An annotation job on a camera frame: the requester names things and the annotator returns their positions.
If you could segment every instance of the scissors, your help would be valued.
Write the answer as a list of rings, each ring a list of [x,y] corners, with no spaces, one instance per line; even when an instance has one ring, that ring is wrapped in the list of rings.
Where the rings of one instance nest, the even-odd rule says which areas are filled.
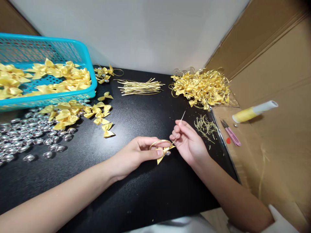
[[[229,134],[229,136],[231,137],[233,143],[236,146],[241,146],[241,142],[239,141],[239,139],[236,137],[236,135],[234,134],[234,132],[232,132],[232,130],[230,129],[230,127],[228,126],[228,124],[225,122],[225,120],[220,121],[221,124],[223,125],[223,127],[225,128],[225,130],[227,131],[227,133]]]

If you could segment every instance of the sleeve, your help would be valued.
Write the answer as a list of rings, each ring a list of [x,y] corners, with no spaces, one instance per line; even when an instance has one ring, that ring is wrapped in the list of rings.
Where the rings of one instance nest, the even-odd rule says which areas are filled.
[[[299,233],[272,205],[268,206],[273,218],[274,223],[261,233]],[[228,223],[228,230],[230,233],[242,233],[242,231],[235,228]]]

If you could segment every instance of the needle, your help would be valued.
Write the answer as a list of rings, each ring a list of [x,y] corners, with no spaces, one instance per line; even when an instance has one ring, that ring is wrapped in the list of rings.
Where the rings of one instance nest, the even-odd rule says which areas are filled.
[[[181,118],[180,122],[181,122],[181,121],[182,121],[182,119],[184,118],[185,113],[186,113],[186,111],[184,111],[184,114],[182,115],[182,118]]]

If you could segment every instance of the white wall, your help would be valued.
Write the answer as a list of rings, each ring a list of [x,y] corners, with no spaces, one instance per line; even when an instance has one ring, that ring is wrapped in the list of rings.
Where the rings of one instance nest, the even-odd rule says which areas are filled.
[[[48,37],[85,43],[93,64],[171,74],[202,68],[249,0],[11,0]]]

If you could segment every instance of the left hand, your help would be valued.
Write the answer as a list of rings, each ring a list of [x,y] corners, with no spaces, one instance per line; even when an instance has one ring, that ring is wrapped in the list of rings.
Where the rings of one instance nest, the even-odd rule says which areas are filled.
[[[163,156],[163,147],[169,147],[169,142],[159,142],[149,150],[149,146],[158,141],[157,137],[137,137],[130,141],[123,149],[105,162],[109,163],[112,176],[122,180],[139,167],[142,162],[155,160]]]

